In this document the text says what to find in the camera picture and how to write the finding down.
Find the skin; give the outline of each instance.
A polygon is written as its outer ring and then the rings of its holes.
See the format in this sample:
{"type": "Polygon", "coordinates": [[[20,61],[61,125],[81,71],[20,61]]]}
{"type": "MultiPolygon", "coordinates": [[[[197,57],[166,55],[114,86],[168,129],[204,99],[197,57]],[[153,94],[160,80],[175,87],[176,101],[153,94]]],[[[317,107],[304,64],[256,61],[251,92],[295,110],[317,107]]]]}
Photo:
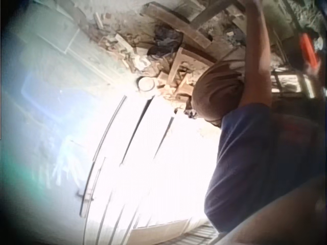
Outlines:
{"type": "Polygon", "coordinates": [[[247,15],[245,84],[239,107],[262,103],[271,107],[270,43],[260,0],[244,1],[247,15]]]}

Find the man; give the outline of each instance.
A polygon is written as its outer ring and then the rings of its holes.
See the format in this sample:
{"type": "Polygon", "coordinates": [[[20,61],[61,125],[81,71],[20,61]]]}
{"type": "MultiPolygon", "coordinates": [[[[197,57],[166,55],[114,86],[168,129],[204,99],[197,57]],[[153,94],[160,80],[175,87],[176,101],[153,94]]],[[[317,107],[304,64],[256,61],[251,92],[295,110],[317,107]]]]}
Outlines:
{"type": "Polygon", "coordinates": [[[324,175],[326,165],[325,131],[318,124],[272,113],[270,44],[261,1],[246,0],[245,8],[244,82],[228,63],[219,63],[200,78],[192,96],[196,112],[222,130],[205,213],[226,233],[324,175]]]}

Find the red object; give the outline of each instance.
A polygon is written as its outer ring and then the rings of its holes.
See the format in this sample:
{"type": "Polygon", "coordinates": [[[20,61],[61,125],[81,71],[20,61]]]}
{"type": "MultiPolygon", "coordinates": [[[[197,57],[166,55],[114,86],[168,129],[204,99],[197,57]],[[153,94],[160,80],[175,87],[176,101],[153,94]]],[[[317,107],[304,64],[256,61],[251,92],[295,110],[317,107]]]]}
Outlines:
{"type": "Polygon", "coordinates": [[[301,34],[300,46],[305,61],[307,61],[313,69],[316,69],[318,66],[318,60],[313,48],[311,38],[308,36],[307,33],[301,34]]]}

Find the raised arm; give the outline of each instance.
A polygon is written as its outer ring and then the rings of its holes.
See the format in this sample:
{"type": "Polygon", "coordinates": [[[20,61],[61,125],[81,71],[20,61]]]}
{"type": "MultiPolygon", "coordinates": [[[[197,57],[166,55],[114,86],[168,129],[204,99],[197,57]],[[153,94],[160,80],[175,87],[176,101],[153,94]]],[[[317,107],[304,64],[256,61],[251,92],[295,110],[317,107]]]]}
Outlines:
{"type": "Polygon", "coordinates": [[[271,106],[270,43],[261,0],[245,0],[247,16],[245,85],[239,107],[271,106]]]}

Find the blue shirt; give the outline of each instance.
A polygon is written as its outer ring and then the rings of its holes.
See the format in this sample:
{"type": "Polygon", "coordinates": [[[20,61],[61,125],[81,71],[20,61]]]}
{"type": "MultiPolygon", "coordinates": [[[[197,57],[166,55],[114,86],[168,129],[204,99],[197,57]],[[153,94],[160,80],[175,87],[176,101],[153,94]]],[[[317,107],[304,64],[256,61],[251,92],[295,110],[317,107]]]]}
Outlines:
{"type": "Polygon", "coordinates": [[[325,132],[309,120],[250,104],[224,116],[221,129],[205,200],[205,213],[219,232],[326,173],[325,132]]]}

